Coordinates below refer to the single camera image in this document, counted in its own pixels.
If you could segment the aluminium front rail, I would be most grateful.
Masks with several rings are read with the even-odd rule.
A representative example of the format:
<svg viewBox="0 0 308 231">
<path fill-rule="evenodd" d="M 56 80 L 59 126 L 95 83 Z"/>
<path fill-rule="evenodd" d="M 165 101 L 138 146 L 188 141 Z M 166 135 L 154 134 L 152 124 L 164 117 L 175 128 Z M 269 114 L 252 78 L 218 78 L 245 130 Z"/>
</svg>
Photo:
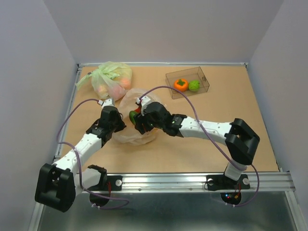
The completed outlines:
<svg viewBox="0 0 308 231">
<path fill-rule="evenodd" d="M 211 192 L 204 189 L 207 175 L 220 173 L 179 173 L 179 174 L 107 174 L 122 176 L 122 190 L 115 193 L 184 193 Z M 280 192 L 294 191 L 295 186 L 288 172 L 254 172 L 246 173 L 250 189 L 242 192 Z"/>
</svg>

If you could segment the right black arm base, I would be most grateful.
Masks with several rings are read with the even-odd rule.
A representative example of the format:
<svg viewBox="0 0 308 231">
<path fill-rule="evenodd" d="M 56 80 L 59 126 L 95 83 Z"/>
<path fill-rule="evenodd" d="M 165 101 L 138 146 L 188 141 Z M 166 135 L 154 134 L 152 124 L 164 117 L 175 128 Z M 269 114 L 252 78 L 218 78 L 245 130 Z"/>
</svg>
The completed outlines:
<svg viewBox="0 0 308 231">
<path fill-rule="evenodd" d="M 207 175 L 204 189 L 211 192 L 220 191 L 222 201 L 236 207 L 242 200 L 242 190 L 250 189 L 250 181 L 246 174 L 242 174 L 238 180 L 232 180 L 224 174 Z"/>
</svg>

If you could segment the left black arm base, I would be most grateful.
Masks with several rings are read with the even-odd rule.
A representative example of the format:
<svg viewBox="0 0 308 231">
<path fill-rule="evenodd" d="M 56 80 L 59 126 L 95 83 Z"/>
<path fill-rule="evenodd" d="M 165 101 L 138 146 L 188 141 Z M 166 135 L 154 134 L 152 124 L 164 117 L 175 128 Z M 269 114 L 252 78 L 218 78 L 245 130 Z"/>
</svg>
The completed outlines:
<svg viewBox="0 0 308 231">
<path fill-rule="evenodd" d="M 103 178 L 100 179 L 97 185 L 91 186 L 89 190 L 91 191 L 101 191 L 101 195 L 103 196 L 111 196 L 112 191 L 121 191 L 122 190 L 122 176 L 114 175 L 114 176 L 107 176 L 105 175 Z M 90 202 L 94 203 L 95 205 L 105 206 L 109 205 L 109 199 L 99 198 L 90 194 L 89 196 Z"/>
</svg>

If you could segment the orange translucent plastic bag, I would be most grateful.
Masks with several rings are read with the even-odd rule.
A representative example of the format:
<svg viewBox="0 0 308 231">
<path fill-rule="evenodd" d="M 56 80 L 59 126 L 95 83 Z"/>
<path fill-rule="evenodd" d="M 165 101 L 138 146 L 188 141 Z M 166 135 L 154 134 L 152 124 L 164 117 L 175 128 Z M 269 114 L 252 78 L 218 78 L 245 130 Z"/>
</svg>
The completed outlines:
<svg viewBox="0 0 308 231">
<path fill-rule="evenodd" d="M 128 143 L 130 145 L 143 145 L 153 141 L 157 134 L 158 129 L 154 128 L 149 132 L 140 134 L 131 123 L 129 119 L 129 112 L 136 109 L 136 99 L 142 96 L 146 90 L 144 89 L 130 89 L 126 95 L 122 98 L 118 110 L 123 116 L 123 121 L 126 124 L 126 128 L 122 131 L 113 134 L 113 139 L 119 143 Z"/>
</svg>

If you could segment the clear plastic box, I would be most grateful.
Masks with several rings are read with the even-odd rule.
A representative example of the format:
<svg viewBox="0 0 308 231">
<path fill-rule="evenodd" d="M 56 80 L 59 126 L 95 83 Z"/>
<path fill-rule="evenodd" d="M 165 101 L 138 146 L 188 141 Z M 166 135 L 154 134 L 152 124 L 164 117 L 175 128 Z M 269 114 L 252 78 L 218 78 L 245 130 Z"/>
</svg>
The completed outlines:
<svg viewBox="0 0 308 231">
<path fill-rule="evenodd" d="M 186 97 L 206 93 L 209 90 L 210 84 L 206 79 L 201 67 L 194 67 L 189 69 L 184 69 L 176 72 L 171 72 L 166 74 L 166 85 L 172 87 L 169 89 L 170 95 L 172 99 L 182 98 L 183 95 L 178 92 L 177 89 L 174 88 L 175 80 L 183 78 L 186 79 L 188 82 L 192 80 L 199 80 L 200 81 L 200 89 L 197 92 L 191 92 L 189 89 L 187 91 L 181 92 Z"/>
</svg>

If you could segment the green plastic bag with fruit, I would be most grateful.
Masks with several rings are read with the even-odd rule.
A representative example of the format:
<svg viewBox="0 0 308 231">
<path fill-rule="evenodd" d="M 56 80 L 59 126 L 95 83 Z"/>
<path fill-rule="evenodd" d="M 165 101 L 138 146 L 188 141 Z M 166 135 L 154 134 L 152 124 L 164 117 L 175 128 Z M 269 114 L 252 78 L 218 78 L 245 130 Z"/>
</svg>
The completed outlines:
<svg viewBox="0 0 308 231">
<path fill-rule="evenodd" d="M 131 89 L 132 69 L 125 63 L 111 61 L 102 63 L 97 69 L 82 77 L 76 88 L 80 89 L 89 80 L 100 99 L 111 97 L 117 101 Z"/>
</svg>

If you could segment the green smooth fruit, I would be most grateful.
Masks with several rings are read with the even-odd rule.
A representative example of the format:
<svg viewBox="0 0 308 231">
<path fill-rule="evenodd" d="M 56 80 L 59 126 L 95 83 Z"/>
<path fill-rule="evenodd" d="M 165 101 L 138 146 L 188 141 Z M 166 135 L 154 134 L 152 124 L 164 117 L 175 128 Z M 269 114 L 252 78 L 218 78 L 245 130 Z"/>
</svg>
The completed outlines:
<svg viewBox="0 0 308 231">
<path fill-rule="evenodd" d="M 130 111 L 130 112 L 129 112 L 129 119 L 130 119 L 130 121 L 131 121 L 131 123 L 132 123 L 133 125 L 136 124 L 136 123 L 135 123 L 134 116 L 137 115 L 137 114 L 138 114 L 138 113 L 137 113 L 136 111 Z"/>
</svg>

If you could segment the orange persimmon with green calyx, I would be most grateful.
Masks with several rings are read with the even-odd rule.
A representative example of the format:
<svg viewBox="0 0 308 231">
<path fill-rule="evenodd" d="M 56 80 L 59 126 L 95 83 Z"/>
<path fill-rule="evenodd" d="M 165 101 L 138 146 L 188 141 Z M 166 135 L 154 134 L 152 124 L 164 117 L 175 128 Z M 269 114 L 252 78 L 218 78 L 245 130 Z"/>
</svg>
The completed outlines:
<svg viewBox="0 0 308 231">
<path fill-rule="evenodd" d="M 189 82 L 186 79 L 179 78 L 175 80 L 174 88 L 181 92 L 187 91 L 189 88 Z"/>
</svg>

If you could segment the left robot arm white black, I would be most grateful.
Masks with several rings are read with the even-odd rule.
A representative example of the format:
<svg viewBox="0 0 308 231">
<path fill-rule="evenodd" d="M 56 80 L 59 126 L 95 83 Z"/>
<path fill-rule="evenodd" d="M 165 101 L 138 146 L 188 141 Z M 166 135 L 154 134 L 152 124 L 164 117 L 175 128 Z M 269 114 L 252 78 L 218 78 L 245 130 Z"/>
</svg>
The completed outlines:
<svg viewBox="0 0 308 231">
<path fill-rule="evenodd" d="M 125 123 L 114 105 L 102 107 L 101 116 L 82 139 L 61 159 L 44 164 L 38 175 L 35 201 L 61 212 L 66 212 L 76 196 L 90 187 L 111 191 L 107 171 L 96 165 L 82 171 L 82 164 L 111 139 L 113 133 L 125 128 Z"/>
</svg>

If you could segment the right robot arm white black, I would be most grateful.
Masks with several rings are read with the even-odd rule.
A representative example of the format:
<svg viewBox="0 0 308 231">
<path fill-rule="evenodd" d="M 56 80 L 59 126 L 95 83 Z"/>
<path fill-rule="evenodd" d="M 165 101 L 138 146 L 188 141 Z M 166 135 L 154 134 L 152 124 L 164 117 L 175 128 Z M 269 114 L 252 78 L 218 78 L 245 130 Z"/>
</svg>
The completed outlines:
<svg viewBox="0 0 308 231">
<path fill-rule="evenodd" d="M 223 123 L 198 121 L 187 115 L 171 114 L 159 102 L 131 111 L 129 119 L 140 134 L 158 128 L 172 137 L 200 138 L 226 145 L 230 155 L 221 182 L 227 188 L 236 185 L 252 164 L 260 142 L 260 137 L 242 119 Z"/>
</svg>

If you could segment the green bumpy fruit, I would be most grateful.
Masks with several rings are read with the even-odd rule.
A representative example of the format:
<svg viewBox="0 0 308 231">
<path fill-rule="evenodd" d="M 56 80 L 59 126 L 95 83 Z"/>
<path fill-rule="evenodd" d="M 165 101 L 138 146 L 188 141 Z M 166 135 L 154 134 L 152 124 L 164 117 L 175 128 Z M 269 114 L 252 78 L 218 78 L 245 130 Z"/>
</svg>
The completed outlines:
<svg viewBox="0 0 308 231">
<path fill-rule="evenodd" d="M 197 92 L 200 89 L 200 81 L 192 80 L 189 82 L 188 89 L 191 92 Z"/>
</svg>

